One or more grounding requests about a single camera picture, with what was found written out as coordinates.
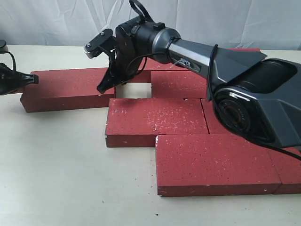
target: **table surface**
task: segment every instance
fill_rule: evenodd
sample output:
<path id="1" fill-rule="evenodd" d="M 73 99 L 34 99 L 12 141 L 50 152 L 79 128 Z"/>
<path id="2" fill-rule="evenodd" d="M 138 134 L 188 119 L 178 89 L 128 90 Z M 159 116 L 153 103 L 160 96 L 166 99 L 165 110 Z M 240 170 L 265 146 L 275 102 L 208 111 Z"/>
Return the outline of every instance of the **table surface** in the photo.
<path id="1" fill-rule="evenodd" d="M 107 67 L 81 47 L 9 46 L 17 69 Z M 266 50 L 301 63 L 301 51 Z M 9 55 L 0 62 L 11 67 Z M 119 97 L 150 97 L 150 84 Z M 107 148 L 108 108 L 26 113 L 20 94 L 0 98 L 1 226 L 295 226 L 301 194 L 181 197 L 156 195 L 154 148 Z"/>

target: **white backdrop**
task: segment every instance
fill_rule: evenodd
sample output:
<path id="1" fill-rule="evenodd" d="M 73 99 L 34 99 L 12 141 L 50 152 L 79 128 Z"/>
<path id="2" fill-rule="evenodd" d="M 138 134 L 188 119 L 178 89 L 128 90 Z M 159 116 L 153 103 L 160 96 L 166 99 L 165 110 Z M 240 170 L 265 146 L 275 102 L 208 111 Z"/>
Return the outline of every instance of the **white backdrop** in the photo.
<path id="1" fill-rule="evenodd" d="M 301 49 L 301 0 L 141 0 L 182 38 L 225 48 Z M 128 0 L 1 0 L 8 44 L 84 46 L 136 16 Z"/>

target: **white table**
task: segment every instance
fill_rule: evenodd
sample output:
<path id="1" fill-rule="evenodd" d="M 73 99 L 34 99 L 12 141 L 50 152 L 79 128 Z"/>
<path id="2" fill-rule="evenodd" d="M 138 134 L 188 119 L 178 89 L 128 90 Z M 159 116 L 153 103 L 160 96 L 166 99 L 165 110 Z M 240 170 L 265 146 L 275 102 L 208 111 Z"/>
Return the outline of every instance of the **white table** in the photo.
<path id="1" fill-rule="evenodd" d="M 9 49 L 27 73 L 108 65 L 81 47 Z M 263 52 L 301 63 L 301 51 Z M 150 87 L 119 91 L 144 98 Z M 298 194 L 161 198 L 154 148 L 106 148 L 107 108 L 26 113 L 19 98 L 0 97 L 0 226 L 300 225 Z"/>

